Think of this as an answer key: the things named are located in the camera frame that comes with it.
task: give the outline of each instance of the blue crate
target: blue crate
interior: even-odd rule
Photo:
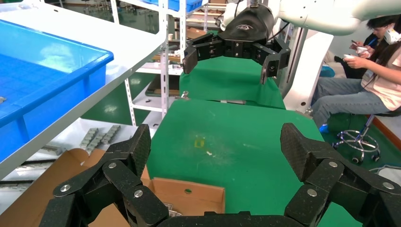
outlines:
[[[1,162],[104,86],[113,54],[3,20],[0,31]]]
[[[146,3],[151,3],[153,5],[159,5],[159,0],[142,0]],[[186,11],[191,12],[192,10],[200,7],[202,5],[202,0],[186,0],[187,7]],[[180,10],[180,0],[168,0],[168,8],[174,11]]]

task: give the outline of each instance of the green table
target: green table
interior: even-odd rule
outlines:
[[[259,106],[285,109],[273,79],[259,83],[262,67],[250,59],[218,57],[198,62],[180,77],[180,93],[202,100],[245,100]]]
[[[149,174],[225,187],[226,213],[282,215],[302,185],[280,150],[285,122],[322,140],[313,121],[293,111],[176,100],[153,137]],[[332,204],[320,226],[361,224]]]

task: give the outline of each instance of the jeans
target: jeans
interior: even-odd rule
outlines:
[[[312,99],[312,117],[320,128],[332,114],[382,114],[381,99],[361,86],[360,79],[319,78]]]

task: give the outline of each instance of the phone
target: phone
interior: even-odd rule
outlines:
[[[352,42],[352,44],[354,44],[355,46],[359,46],[359,45],[357,44],[357,42],[355,42],[354,40],[351,40],[351,42]]]

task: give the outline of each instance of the open cardboard box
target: open cardboard box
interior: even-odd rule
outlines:
[[[62,182],[95,165],[105,153],[95,149],[89,156],[82,149],[72,149],[62,154],[7,210],[0,216],[1,227],[39,226],[47,203],[53,198],[53,189]],[[224,188],[199,183],[154,178],[150,180],[145,168],[143,185],[149,187],[173,210],[184,216],[203,215],[205,211],[224,213]],[[104,208],[90,227],[129,227],[121,213],[112,204]]]

